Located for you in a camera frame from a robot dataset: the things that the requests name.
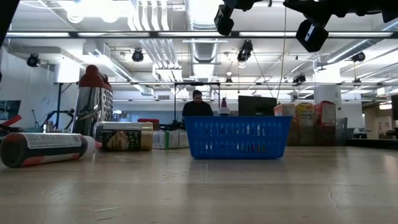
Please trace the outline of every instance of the table surface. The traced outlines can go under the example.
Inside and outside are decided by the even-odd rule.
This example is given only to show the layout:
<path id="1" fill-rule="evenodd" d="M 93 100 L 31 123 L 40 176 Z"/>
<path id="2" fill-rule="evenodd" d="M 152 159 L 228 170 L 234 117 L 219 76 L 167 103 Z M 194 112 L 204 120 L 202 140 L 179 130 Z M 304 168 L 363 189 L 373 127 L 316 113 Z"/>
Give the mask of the table surface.
<path id="1" fill-rule="evenodd" d="M 398 151 L 288 147 L 279 160 L 188 149 L 0 167 L 6 223 L 396 223 Z"/>

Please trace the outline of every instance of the computer monitor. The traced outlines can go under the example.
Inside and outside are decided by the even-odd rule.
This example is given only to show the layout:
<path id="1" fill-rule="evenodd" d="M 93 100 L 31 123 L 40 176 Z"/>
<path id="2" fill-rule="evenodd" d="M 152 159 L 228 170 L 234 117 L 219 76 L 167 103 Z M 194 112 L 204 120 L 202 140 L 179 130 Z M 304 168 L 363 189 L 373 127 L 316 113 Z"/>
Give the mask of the computer monitor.
<path id="1" fill-rule="evenodd" d="M 273 116 L 276 105 L 276 98 L 238 96 L 239 116 Z"/>

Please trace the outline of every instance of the blue plastic basket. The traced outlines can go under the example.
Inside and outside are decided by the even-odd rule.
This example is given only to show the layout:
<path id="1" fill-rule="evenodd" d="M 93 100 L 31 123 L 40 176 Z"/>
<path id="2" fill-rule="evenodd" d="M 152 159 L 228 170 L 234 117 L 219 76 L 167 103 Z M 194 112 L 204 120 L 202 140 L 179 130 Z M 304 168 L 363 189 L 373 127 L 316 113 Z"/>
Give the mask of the blue plastic basket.
<path id="1" fill-rule="evenodd" d="M 196 159 L 276 159 L 284 155 L 290 116 L 185 117 Z"/>

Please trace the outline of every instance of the man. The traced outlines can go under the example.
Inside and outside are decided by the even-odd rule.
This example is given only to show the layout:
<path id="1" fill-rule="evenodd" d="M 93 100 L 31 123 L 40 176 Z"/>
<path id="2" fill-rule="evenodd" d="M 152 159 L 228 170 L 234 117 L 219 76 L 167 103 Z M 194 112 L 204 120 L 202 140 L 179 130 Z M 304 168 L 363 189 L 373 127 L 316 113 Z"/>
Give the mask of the man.
<path id="1" fill-rule="evenodd" d="M 182 116 L 212 116 L 213 110 L 211 106 L 203 102 L 201 98 L 201 91 L 195 90 L 193 92 L 193 101 L 186 103 L 182 109 Z"/>

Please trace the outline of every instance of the dark shirt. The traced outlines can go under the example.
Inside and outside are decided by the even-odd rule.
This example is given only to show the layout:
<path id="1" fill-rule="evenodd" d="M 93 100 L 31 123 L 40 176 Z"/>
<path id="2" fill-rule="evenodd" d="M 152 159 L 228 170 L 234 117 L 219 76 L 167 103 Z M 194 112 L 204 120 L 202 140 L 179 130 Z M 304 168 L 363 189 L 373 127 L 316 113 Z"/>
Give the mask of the dark shirt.
<path id="1" fill-rule="evenodd" d="M 213 116 L 213 110 L 208 103 L 191 101 L 184 105 L 182 116 Z"/>

